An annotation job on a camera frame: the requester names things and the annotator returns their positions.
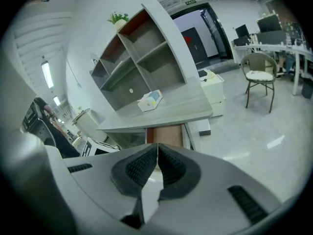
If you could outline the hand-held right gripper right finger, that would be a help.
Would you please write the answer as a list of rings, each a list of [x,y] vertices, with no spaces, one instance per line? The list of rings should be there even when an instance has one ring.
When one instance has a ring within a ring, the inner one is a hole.
[[[159,207],[143,231],[149,235],[230,235],[254,229],[281,203],[232,163],[159,144],[163,176]]]

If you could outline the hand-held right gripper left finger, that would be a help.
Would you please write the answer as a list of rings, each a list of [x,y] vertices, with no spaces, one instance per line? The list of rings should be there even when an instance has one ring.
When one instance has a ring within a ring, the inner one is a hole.
[[[156,144],[67,159],[46,150],[67,234],[144,234],[141,193],[157,164]]]

